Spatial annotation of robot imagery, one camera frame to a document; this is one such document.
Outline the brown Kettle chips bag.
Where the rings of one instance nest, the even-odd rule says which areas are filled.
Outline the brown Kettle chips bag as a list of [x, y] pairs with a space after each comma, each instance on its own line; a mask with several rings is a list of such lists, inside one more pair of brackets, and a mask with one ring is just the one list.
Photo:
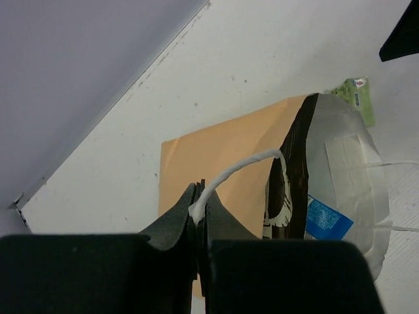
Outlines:
[[302, 239], [308, 212], [306, 141], [318, 95], [302, 103], [272, 163], [266, 184], [263, 239]]

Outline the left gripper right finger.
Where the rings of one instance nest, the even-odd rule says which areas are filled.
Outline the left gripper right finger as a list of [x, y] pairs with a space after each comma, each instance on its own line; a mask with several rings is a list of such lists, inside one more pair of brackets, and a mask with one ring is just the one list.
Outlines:
[[206, 313], [257, 312], [261, 248], [262, 241], [212, 192], [198, 223], [198, 273]]

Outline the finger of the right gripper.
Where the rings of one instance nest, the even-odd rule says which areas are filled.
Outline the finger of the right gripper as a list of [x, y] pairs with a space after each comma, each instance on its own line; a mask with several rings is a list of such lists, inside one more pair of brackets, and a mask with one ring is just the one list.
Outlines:
[[419, 50], [419, 2], [412, 0], [379, 51], [381, 61], [417, 54]]

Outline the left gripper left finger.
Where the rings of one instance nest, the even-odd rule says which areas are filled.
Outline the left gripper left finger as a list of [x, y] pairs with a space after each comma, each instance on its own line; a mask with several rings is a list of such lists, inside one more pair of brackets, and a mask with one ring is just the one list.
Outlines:
[[196, 185], [188, 185], [175, 205], [139, 234], [149, 240], [139, 254], [139, 305], [143, 313], [190, 313], [196, 277], [188, 207]]

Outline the green small snack packet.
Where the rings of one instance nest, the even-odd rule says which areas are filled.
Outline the green small snack packet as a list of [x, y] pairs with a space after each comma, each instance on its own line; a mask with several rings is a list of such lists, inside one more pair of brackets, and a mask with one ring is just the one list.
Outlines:
[[368, 77], [347, 78], [341, 85], [326, 91], [351, 105], [361, 113], [367, 127], [375, 125]]

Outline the light blue snack packet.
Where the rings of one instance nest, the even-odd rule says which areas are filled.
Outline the light blue snack packet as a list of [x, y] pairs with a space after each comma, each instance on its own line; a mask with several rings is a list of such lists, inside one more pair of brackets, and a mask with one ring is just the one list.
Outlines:
[[319, 240], [341, 240], [353, 221], [312, 196], [308, 196], [306, 235]]

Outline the brown paper bag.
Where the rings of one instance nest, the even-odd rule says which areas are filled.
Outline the brown paper bag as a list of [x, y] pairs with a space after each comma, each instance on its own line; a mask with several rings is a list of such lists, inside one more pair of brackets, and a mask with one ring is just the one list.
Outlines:
[[[361, 251], [377, 278], [393, 230], [386, 163], [358, 110], [337, 96], [317, 95], [306, 141], [308, 196], [354, 222], [342, 240]], [[164, 214], [188, 184], [205, 180], [205, 193], [216, 192], [237, 220], [263, 238], [272, 163], [307, 97], [290, 97], [164, 142], [158, 212]]]

